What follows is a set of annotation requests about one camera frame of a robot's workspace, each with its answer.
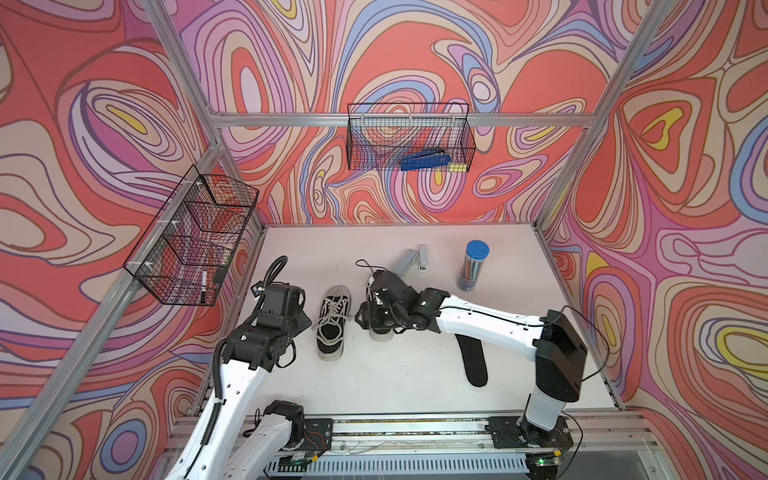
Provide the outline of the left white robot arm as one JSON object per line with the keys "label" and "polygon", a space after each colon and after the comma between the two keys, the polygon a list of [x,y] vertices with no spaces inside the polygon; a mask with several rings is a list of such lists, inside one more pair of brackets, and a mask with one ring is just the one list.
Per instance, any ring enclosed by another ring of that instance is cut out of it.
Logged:
{"label": "left white robot arm", "polygon": [[255,479],[277,453],[299,446],[304,409],[276,400],[261,413],[238,451],[249,406],[294,339],[311,327],[304,290],[278,282],[264,288],[252,314],[217,344],[212,361],[213,394],[168,479]]}

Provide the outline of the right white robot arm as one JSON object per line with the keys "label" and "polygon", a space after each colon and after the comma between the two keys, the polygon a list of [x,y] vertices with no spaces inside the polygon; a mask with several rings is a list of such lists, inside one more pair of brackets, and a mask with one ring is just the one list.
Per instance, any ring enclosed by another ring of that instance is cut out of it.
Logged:
{"label": "right white robot arm", "polygon": [[457,335],[508,349],[534,365],[535,385],[526,404],[524,429],[550,432],[568,403],[580,399],[588,349],[568,317],[543,317],[477,305],[436,288],[418,292],[388,270],[368,280],[355,322],[374,335],[408,330]]}

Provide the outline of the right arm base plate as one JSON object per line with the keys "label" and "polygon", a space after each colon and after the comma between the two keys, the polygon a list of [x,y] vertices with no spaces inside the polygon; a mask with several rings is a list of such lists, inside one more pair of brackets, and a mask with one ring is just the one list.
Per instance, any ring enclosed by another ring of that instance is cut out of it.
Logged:
{"label": "right arm base plate", "polygon": [[555,427],[545,431],[530,424],[524,416],[494,416],[487,419],[485,431],[491,436],[496,449],[550,449],[567,451],[574,446],[564,416],[559,416]]}

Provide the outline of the black canvas sneaker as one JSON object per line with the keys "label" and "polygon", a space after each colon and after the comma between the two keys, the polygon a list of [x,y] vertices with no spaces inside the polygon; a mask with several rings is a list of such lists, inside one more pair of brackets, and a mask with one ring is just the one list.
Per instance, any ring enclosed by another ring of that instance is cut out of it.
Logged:
{"label": "black canvas sneaker", "polygon": [[369,335],[373,340],[387,342],[395,335],[393,331],[394,323],[390,317],[388,307],[373,290],[372,281],[373,278],[370,278],[370,282],[366,287],[366,301],[361,307],[363,310],[361,318],[367,325]]}
{"label": "black canvas sneaker", "polygon": [[343,355],[345,324],[350,318],[351,293],[336,285],[325,294],[316,325],[316,346],[322,361],[335,361]]}

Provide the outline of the black shoe insole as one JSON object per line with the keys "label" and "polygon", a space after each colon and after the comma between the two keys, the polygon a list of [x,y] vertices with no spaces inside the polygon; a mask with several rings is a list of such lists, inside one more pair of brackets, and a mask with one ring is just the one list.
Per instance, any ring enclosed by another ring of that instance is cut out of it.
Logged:
{"label": "black shoe insole", "polygon": [[456,334],[455,337],[459,345],[468,382],[476,388],[486,386],[488,383],[488,370],[482,342],[465,335]]}

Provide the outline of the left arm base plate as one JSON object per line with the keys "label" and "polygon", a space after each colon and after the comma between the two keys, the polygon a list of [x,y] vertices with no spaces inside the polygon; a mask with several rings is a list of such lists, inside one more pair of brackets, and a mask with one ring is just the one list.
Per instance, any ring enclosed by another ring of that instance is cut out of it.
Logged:
{"label": "left arm base plate", "polygon": [[291,420],[270,414],[259,421],[241,450],[247,453],[325,452],[332,446],[333,430],[331,418]]}

